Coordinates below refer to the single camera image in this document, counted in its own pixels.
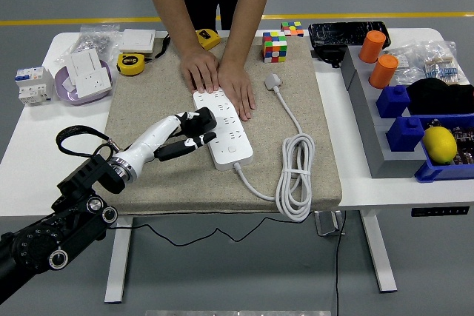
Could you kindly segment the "person's left hand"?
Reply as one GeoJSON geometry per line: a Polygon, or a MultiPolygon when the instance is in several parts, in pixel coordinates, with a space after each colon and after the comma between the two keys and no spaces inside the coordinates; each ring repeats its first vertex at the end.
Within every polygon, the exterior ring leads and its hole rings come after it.
{"type": "Polygon", "coordinates": [[[252,118],[256,100],[249,74],[242,63],[222,60],[218,67],[218,84],[236,109],[242,121],[252,118]]]}

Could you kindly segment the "person's right hand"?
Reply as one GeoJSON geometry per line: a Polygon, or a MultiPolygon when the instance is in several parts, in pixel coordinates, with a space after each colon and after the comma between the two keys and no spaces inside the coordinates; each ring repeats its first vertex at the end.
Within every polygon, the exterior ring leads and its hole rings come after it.
{"type": "Polygon", "coordinates": [[[218,60],[202,47],[182,53],[180,68],[190,92],[212,93],[218,89],[218,60]]]}

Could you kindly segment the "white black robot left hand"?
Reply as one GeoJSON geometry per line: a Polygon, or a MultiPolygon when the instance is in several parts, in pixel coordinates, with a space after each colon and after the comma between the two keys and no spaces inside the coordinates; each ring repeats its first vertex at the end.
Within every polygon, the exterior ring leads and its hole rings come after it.
{"type": "Polygon", "coordinates": [[[140,176],[145,163],[154,159],[169,161],[189,154],[216,138],[217,121],[210,109],[183,112],[149,127],[126,150],[116,153],[111,167],[130,184],[140,176]]]}

